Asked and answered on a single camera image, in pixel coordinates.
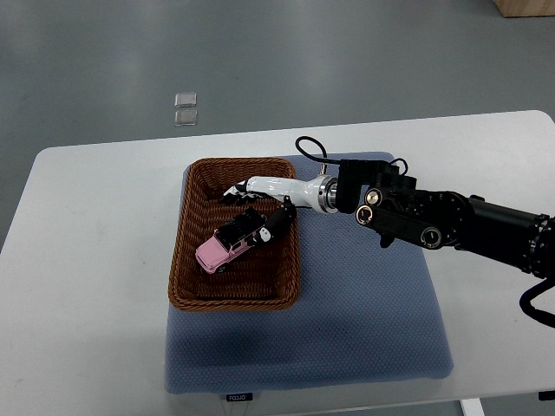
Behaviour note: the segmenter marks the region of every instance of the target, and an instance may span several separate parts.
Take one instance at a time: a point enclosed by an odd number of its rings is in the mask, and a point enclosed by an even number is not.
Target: robotic arm
[[[303,140],[316,143],[323,157],[305,152],[299,145]],[[295,145],[304,156],[323,164],[315,179],[254,177],[230,188],[223,202],[287,198],[296,207],[321,213],[355,213],[358,224],[380,234],[383,248],[399,238],[428,250],[452,246],[518,267],[545,279],[520,298],[520,307],[532,319],[555,328],[555,315],[531,304],[555,287],[555,218],[489,204],[475,195],[417,190],[416,179],[406,175],[404,159],[328,159],[323,146],[307,136],[298,138]],[[402,162],[404,172],[399,173],[396,162]],[[339,165],[337,178],[325,175],[328,163]],[[369,188],[359,205],[364,185]]]

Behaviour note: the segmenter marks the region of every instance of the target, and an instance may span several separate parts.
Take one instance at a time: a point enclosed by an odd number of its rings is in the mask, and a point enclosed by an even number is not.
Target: white table
[[[403,157],[421,189],[555,214],[555,125],[535,111],[46,149],[0,255],[2,413],[229,412],[217,395],[163,387],[182,173],[205,157],[296,154],[304,134],[331,153]],[[539,280],[451,249],[426,259],[454,358],[445,380],[264,392],[234,406],[300,414],[553,389],[555,329],[519,309]],[[555,296],[542,303],[553,311]]]

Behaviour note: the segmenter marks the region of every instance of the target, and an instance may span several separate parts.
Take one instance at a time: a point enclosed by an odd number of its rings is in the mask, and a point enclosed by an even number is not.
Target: wicker basket
[[[300,289],[297,220],[291,231],[234,260],[224,273],[208,274],[194,253],[214,230],[246,209],[220,205],[230,186],[251,176],[295,178],[295,168],[278,158],[201,159],[189,166],[169,277],[172,305],[188,311],[272,310],[290,307]],[[249,204],[270,216],[280,203],[261,198]]]

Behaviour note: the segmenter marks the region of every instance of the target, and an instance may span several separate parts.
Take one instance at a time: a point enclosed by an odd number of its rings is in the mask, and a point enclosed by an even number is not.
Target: gray floor
[[[0,246],[46,147],[528,109],[555,117],[554,51],[555,17],[504,19],[491,0],[3,0]],[[173,126],[184,91],[199,95],[194,127]],[[534,394],[483,401],[486,416],[555,413]]]

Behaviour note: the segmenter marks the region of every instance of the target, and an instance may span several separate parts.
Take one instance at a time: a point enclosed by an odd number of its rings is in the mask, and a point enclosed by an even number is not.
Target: toy car
[[[223,273],[233,259],[251,248],[247,240],[254,237],[266,222],[266,216],[248,208],[214,230],[214,234],[195,252],[200,266],[208,273]]]

